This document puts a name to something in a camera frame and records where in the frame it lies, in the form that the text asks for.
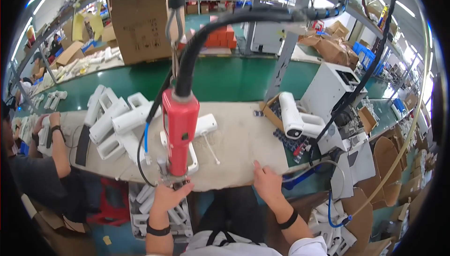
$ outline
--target red power tool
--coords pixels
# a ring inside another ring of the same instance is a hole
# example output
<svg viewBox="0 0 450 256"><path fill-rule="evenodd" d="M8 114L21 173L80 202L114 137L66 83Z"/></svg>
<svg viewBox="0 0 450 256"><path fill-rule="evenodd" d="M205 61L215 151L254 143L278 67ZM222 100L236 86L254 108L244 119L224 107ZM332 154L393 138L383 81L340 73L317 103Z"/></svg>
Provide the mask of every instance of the red power tool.
<svg viewBox="0 0 450 256"><path fill-rule="evenodd" d="M177 100L172 89L162 93L162 122L167 137L170 174L181 177L188 171L189 143L194 140L200 103L194 94Z"/></svg>

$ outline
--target workbench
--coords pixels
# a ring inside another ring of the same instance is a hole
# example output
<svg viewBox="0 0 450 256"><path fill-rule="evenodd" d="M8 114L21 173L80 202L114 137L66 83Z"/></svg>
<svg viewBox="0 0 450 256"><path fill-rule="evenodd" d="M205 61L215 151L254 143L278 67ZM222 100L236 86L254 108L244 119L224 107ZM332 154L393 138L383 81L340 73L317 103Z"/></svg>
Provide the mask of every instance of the workbench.
<svg viewBox="0 0 450 256"><path fill-rule="evenodd" d="M273 135L276 127L265 117L255 117L255 110L259 110L256 102L200 103L199 116L212 113L216 118L218 129L206 137L221 163L216 164L203 137L193 141L199 162L199 170L191 175L191 181L195 184L194 191L250 183L253 180L254 160L258 160L262 166L270 166L278 174L288 171L283 144ZM85 114L86 111L61 113L61 127L70 130L70 135L66 136L66 146L69 146L67 151L71 165L112 179L144 183L138 167L127 153L115 161L102 160L92 141L86 154L86 166L75 164L76 146ZM134 133L140 138L143 130L144 125L134 129ZM159 116L149 127L148 148L152 163L149 166L143 165L144 174L152 183L160 178L156 159L166 158L166 149L160 139L161 131L162 117Z"/></svg>

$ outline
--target human hand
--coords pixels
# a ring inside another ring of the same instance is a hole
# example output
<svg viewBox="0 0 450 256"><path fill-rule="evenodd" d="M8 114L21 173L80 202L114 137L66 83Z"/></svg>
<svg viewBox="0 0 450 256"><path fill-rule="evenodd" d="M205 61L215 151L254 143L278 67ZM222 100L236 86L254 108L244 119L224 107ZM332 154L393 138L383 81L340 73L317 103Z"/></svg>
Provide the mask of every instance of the human hand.
<svg viewBox="0 0 450 256"><path fill-rule="evenodd" d="M166 213L170 209L176 207L193 188L193 183L188 183L176 191L163 184L158 185L155 190L155 200L153 201L150 211Z"/></svg>
<svg viewBox="0 0 450 256"><path fill-rule="evenodd" d="M254 165L254 186L259 196L269 207L277 204L280 200L284 200L284 196L281 192L281 182L283 181L283 178L268 166L261 168L261 164L259 164L257 160L255 160Z"/></svg>
<svg viewBox="0 0 450 256"><path fill-rule="evenodd" d="M47 116L49 116L48 114L43 114L43 115L41 115L40 117L39 117L39 119L37 120L37 122L36 122L36 125L34 126L34 129L33 129L33 134L35 134L35 135L37 135L37 133L39 133L39 131L42 129L42 120L44 119L44 118L46 118Z"/></svg>
<svg viewBox="0 0 450 256"><path fill-rule="evenodd" d="M59 112L54 112L49 115L50 126L55 127L61 125L61 114Z"/></svg>

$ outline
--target cap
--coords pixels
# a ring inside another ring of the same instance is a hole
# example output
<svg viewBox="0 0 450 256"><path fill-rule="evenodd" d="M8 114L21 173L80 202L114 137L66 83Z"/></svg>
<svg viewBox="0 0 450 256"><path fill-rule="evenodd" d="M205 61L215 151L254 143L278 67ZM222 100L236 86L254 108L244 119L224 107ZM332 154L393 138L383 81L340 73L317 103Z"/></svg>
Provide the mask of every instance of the cap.
<svg viewBox="0 0 450 256"><path fill-rule="evenodd" d="M9 115L10 107L2 100L1 101L1 119L5 119Z"/></svg>
<svg viewBox="0 0 450 256"><path fill-rule="evenodd" d="M42 54L40 52L36 52L33 56L33 61L31 61L30 63L32 64L33 62L35 62L37 59L42 59Z"/></svg>

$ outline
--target red stool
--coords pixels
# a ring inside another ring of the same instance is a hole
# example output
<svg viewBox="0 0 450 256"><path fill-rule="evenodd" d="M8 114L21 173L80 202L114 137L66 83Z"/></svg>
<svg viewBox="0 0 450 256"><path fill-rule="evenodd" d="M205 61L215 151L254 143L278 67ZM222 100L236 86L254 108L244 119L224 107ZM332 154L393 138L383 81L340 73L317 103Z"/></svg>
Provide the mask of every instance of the red stool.
<svg viewBox="0 0 450 256"><path fill-rule="evenodd" d="M87 218L88 223L100 225L111 225L119 227L130 221L130 207L128 205L128 185L124 182L118 182L106 178L101 178L102 193L100 194L101 213ZM106 199L106 186L116 188L120 191L122 202L125 207L113 207Z"/></svg>

